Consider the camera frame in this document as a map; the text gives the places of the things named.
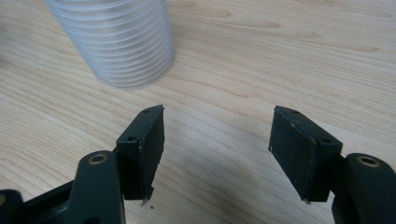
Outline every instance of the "transparent plastic cup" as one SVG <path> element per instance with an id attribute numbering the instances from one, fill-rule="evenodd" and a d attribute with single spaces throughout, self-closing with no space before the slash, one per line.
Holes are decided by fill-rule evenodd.
<path id="1" fill-rule="evenodd" d="M 47 0 L 98 80 L 118 89 L 158 81 L 174 60 L 165 0 Z"/>

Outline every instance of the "table surface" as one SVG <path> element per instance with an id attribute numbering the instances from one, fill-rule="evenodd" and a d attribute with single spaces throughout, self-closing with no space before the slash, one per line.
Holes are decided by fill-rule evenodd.
<path id="1" fill-rule="evenodd" d="M 0 0 L 0 189 L 24 200 L 112 149 L 139 111 L 164 105 L 152 199 L 127 223 L 333 223 L 301 202 L 267 150 L 275 105 L 396 168 L 393 0 L 169 0 L 176 60 L 161 81 L 97 81 L 45 1 Z"/>

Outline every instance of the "wooden table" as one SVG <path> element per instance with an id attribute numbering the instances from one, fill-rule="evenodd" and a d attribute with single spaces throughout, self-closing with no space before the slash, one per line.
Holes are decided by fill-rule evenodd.
<path id="1" fill-rule="evenodd" d="M 396 168 L 393 0 L 169 0 L 176 61 L 143 90 L 95 79 L 45 1 L 0 0 L 0 189 L 29 200 L 165 107 L 151 201 L 128 223 L 333 223 L 267 150 L 275 105 Z"/>

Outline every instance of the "black plastic part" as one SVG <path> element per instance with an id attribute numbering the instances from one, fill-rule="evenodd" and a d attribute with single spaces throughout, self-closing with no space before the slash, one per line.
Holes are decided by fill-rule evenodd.
<path id="1" fill-rule="evenodd" d="M 24 205 L 30 224 L 62 224 L 73 181 L 33 198 Z"/>
<path id="2" fill-rule="evenodd" d="M 64 223 L 125 223 L 117 173 L 116 157 L 111 151 L 97 151 L 82 158 Z"/>
<path id="3" fill-rule="evenodd" d="M 121 191 L 125 200 L 148 200 L 163 154 L 163 106 L 140 112 L 117 140 Z"/>
<path id="4" fill-rule="evenodd" d="M 302 200 L 326 202 L 342 143 L 302 113 L 276 106 L 269 150 Z"/>
<path id="5" fill-rule="evenodd" d="M 353 153 L 343 174 L 361 224 L 396 223 L 396 174 L 387 163 Z"/>
<path id="6" fill-rule="evenodd" d="M 356 205 L 350 196 L 347 182 L 344 179 L 343 171 L 346 159 L 339 157 L 337 165 L 334 167 L 332 182 L 332 192 L 335 194 L 332 203 L 332 215 L 335 224 L 360 223 Z"/>
<path id="7" fill-rule="evenodd" d="M 25 223 L 25 217 L 21 194 L 13 189 L 0 190 L 0 223 Z"/>

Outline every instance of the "clear cup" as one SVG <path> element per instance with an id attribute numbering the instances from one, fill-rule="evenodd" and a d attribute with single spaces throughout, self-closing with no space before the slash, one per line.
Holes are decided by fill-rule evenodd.
<path id="1" fill-rule="evenodd" d="M 97 79 L 118 89 L 158 81 L 174 60 L 165 0 L 47 0 Z"/>

